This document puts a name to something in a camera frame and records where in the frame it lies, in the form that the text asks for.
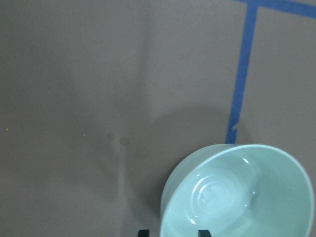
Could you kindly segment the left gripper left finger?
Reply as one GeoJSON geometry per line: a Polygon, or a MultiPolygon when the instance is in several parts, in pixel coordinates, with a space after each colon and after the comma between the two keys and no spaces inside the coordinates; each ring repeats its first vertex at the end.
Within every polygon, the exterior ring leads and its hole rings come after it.
{"type": "Polygon", "coordinates": [[[149,237],[150,236],[150,230],[144,229],[144,230],[139,230],[137,237],[149,237]]]}

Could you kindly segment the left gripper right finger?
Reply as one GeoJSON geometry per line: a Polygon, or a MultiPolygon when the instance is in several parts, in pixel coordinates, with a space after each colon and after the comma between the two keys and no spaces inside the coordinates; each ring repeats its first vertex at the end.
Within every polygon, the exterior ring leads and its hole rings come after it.
{"type": "Polygon", "coordinates": [[[209,230],[198,230],[198,237],[212,237],[209,230]]]}

